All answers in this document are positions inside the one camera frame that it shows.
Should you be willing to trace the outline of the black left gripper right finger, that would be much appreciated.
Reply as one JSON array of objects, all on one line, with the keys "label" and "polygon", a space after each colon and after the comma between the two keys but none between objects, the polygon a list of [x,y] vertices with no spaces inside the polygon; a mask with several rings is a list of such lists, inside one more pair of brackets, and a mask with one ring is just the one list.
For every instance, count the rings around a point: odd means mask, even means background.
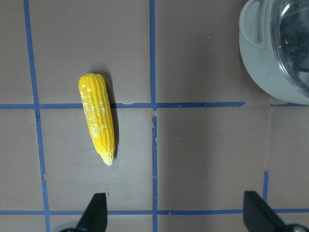
[{"label": "black left gripper right finger", "polygon": [[286,224],[255,191],[244,191],[243,222],[249,232],[286,230]]}]

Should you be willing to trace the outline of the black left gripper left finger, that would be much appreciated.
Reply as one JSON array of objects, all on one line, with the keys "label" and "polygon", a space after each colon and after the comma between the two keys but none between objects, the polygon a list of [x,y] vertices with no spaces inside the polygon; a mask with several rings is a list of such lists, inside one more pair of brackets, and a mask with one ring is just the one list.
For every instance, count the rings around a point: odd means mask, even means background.
[{"label": "black left gripper left finger", "polygon": [[95,193],[84,211],[76,229],[79,232],[104,232],[107,228],[107,201],[105,193]]}]

